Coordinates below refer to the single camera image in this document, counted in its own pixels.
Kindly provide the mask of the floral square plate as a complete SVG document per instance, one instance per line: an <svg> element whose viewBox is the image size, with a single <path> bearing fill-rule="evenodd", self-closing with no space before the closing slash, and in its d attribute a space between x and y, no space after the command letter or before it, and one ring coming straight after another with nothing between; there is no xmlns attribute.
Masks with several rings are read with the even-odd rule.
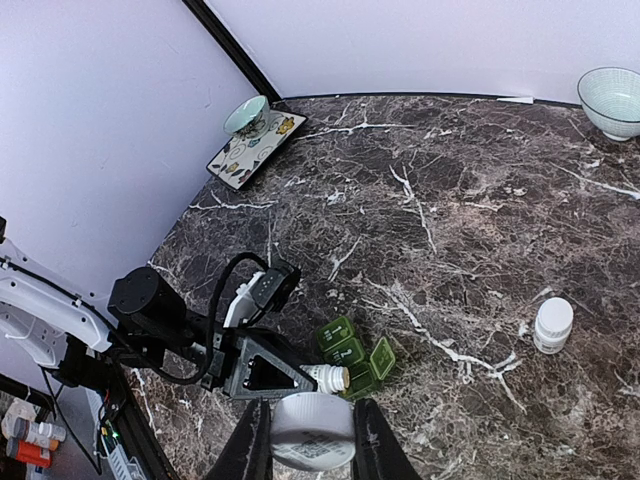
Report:
<svg viewBox="0 0 640 480"><path fill-rule="evenodd" d="M209 161L207 172L227 187L240 190L307 120L304 115L273 110L268 129L261 137L231 138Z"/></svg>

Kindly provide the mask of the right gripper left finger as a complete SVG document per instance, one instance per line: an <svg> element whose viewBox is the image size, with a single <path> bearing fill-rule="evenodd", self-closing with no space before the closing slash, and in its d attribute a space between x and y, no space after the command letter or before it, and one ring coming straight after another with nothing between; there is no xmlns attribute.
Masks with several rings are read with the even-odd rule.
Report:
<svg viewBox="0 0 640 480"><path fill-rule="evenodd" d="M273 457L270 447L269 402L249 402L206 480L271 480Z"/></svg>

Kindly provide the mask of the pale green bowl right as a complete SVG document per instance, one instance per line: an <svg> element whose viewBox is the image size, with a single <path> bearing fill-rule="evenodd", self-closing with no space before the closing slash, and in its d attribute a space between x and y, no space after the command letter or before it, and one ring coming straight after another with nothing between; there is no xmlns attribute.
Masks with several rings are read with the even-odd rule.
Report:
<svg viewBox="0 0 640 480"><path fill-rule="evenodd" d="M577 93L587 118L609 139L639 136L639 73L601 67L584 73Z"/></svg>

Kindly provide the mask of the left black frame post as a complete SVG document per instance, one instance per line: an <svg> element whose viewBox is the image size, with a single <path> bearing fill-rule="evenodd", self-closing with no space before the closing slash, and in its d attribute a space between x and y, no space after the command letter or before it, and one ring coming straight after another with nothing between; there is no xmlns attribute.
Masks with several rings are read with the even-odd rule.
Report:
<svg viewBox="0 0 640 480"><path fill-rule="evenodd" d="M275 87L205 1L183 0L182 3L213 37L259 94L265 95L271 103L282 100Z"/></svg>

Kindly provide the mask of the pale green bowl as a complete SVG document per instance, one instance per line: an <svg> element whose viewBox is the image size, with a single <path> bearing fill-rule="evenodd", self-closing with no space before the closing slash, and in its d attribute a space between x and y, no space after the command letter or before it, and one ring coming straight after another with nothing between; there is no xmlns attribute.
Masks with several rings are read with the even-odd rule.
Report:
<svg viewBox="0 0 640 480"><path fill-rule="evenodd" d="M267 129L271 108L264 95L252 97L239 105L226 119L224 132L240 140L262 137Z"/></svg>
<svg viewBox="0 0 640 480"><path fill-rule="evenodd" d="M584 73L577 93L587 118L609 139L639 136L639 73L601 67Z"/></svg>

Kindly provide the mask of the pale green bowl left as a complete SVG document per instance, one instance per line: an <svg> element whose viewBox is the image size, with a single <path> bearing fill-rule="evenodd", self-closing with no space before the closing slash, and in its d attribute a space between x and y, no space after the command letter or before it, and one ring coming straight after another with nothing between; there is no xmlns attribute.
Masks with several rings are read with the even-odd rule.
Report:
<svg viewBox="0 0 640 480"><path fill-rule="evenodd" d="M262 137L267 129L271 108L264 95L252 97L239 105L226 119L224 132L240 140Z"/></svg>

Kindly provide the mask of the white bottle cap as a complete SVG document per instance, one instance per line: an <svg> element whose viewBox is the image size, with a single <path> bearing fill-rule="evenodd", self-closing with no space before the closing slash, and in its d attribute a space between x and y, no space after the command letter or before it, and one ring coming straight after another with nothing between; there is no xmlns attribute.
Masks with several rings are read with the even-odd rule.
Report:
<svg viewBox="0 0 640 480"><path fill-rule="evenodd" d="M320 392L287 396L273 408L269 441L275 460L302 471L329 471L355 456L353 409Z"/></svg>

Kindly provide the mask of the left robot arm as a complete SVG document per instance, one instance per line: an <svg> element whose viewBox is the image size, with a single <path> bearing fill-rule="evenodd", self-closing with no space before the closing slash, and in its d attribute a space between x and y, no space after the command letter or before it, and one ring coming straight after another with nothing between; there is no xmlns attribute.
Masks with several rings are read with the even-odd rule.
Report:
<svg viewBox="0 0 640 480"><path fill-rule="evenodd" d="M280 334L257 327L279 312L300 270L251 252L233 257L204 314L187 308L161 274L139 267L108 295L66 281L1 238L1 331L60 383L106 393L119 366L231 398L278 399L317 390Z"/></svg>

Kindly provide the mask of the white pill bottle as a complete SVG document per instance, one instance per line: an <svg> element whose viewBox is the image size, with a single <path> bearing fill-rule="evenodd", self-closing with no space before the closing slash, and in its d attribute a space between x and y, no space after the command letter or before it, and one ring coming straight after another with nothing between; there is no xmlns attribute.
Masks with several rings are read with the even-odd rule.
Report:
<svg viewBox="0 0 640 480"><path fill-rule="evenodd" d="M324 394L340 394L350 386L349 369L332 365L301 365L300 368L317 384L317 391Z"/></svg>
<svg viewBox="0 0 640 480"><path fill-rule="evenodd" d="M559 353L571 333L573 320L574 310L567 300L552 297L544 301L534 323L536 348L546 355Z"/></svg>

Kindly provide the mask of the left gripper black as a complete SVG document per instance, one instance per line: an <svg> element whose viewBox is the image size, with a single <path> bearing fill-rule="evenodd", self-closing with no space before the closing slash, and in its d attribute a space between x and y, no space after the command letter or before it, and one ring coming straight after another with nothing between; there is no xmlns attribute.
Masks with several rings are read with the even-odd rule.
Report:
<svg viewBox="0 0 640 480"><path fill-rule="evenodd" d="M213 359L202 378L206 391L220 389L236 400L281 399L317 391L309 357L282 334L260 329L215 333Z"/></svg>

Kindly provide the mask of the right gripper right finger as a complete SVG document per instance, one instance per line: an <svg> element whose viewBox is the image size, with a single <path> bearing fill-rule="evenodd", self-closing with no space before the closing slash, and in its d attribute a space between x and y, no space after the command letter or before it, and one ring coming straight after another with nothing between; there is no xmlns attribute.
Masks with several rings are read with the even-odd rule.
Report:
<svg viewBox="0 0 640 480"><path fill-rule="evenodd" d="M363 398L355 403L354 426L352 479L421 480L373 399Z"/></svg>

